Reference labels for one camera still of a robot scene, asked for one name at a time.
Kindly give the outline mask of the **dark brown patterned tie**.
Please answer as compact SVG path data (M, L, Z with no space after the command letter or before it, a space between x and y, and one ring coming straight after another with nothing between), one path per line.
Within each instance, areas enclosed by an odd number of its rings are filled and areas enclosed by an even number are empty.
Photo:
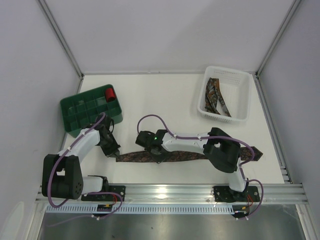
M255 146L251 147L254 152L254 157L252 161L258 161L263 153L257 149ZM252 157L251 151L247 147L240 148L240 160L247 161ZM207 158L200 153L191 153L187 151L173 151L169 152L168 156L165 158L164 162L187 162L187 161L195 161L195 160L207 160ZM126 154L122 154L116 158L116 162L120 163L157 163L152 155L147 151L137 151L130 152Z

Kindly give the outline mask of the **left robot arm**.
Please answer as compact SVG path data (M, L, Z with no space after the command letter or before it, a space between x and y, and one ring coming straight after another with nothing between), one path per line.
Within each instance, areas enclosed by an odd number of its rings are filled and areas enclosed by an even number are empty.
M107 158L120 156L120 145L113 136L114 120L104 112L80 130L69 147L43 160L42 195L53 198L77 200L89 193L102 192L108 185L104 176L83 176L81 162L94 147L100 147Z

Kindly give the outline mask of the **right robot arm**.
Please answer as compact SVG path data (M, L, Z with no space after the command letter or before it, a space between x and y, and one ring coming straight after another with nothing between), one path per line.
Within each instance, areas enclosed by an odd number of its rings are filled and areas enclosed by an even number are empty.
M201 155L215 169L228 175L228 187L232 193L244 193L247 188L247 179L240 164L241 145L245 143L217 127L208 133L192 136L173 134L165 129L155 133L141 131L135 143L143 147L158 164L168 161L175 154Z

